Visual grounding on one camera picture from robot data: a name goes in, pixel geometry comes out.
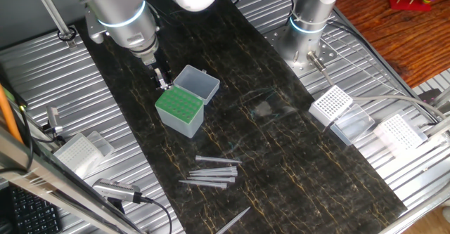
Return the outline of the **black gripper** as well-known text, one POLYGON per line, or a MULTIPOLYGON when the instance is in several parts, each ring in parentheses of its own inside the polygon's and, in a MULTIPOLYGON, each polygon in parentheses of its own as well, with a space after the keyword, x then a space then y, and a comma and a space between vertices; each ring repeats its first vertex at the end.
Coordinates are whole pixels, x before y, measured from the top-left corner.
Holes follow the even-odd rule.
POLYGON ((173 85, 171 70, 165 58, 155 57, 150 66, 154 71, 156 71, 156 69, 159 69, 159 71, 161 72, 161 74, 157 73, 155 75, 156 81, 159 84, 159 89, 166 90, 173 85))

